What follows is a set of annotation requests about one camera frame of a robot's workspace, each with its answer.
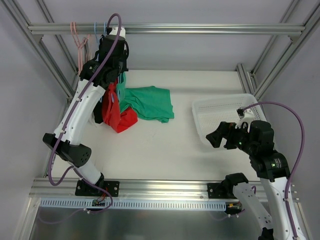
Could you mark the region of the green tank top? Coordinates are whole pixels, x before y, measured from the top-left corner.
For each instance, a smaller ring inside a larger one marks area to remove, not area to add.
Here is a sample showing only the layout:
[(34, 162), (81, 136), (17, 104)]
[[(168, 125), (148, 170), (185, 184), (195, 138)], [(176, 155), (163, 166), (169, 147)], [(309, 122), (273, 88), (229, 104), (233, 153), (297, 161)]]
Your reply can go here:
[(155, 86), (127, 88), (126, 74), (121, 73), (116, 85), (116, 94), (121, 113), (131, 108), (138, 118), (161, 123), (168, 123), (175, 118), (168, 89)]

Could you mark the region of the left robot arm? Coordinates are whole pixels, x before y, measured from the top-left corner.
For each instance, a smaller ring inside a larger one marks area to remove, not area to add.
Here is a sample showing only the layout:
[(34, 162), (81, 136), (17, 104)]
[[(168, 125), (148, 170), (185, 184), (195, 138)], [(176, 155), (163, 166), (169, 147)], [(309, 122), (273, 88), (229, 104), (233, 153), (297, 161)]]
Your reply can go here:
[(118, 76), (127, 71), (129, 46), (125, 37), (101, 37), (93, 59), (80, 72), (76, 93), (61, 123), (53, 133), (45, 133), (42, 141), (51, 149), (49, 162), (58, 155), (88, 183), (86, 189), (93, 196), (104, 190), (102, 173), (91, 161), (92, 150), (82, 144), (85, 126), (98, 101)]

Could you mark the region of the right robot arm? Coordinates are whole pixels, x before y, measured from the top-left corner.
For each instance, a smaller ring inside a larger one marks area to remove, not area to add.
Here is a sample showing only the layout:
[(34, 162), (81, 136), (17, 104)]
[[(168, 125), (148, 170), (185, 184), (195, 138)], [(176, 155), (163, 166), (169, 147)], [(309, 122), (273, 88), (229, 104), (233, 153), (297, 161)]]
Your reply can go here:
[(291, 195), (291, 175), (287, 159), (274, 149), (274, 130), (270, 123), (254, 120), (251, 123), (222, 121), (206, 139), (219, 148), (239, 149), (249, 156), (250, 164), (266, 194), (269, 211), (252, 191), (248, 179), (241, 172), (225, 176), (209, 197), (236, 198), (242, 208), (253, 218), (260, 240), (304, 240), (306, 237), (299, 224)]

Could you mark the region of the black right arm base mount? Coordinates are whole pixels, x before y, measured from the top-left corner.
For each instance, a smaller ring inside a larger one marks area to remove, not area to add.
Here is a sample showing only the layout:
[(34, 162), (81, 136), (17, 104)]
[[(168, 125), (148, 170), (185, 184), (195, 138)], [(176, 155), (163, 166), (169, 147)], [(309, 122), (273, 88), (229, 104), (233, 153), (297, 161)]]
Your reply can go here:
[(209, 199), (227, 199), (227, 192), (221, 183), (210, 182), (207, 184), (207, 195)]

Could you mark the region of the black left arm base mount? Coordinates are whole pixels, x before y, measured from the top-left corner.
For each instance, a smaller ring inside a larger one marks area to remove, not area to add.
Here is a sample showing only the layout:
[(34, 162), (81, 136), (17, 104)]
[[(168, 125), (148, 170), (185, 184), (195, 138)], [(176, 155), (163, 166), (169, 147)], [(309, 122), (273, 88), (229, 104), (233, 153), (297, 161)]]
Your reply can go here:
[[(100, 180), (97, 186), (101, 189), (105, 189), (112, 197), (118, 197), (120, 182), (119, 181), (108, 181)], [(78, 180), (75, 188), (75, 195), (80, 197), (101, 197), (104, 193), (98, 190), (83, 180)]]

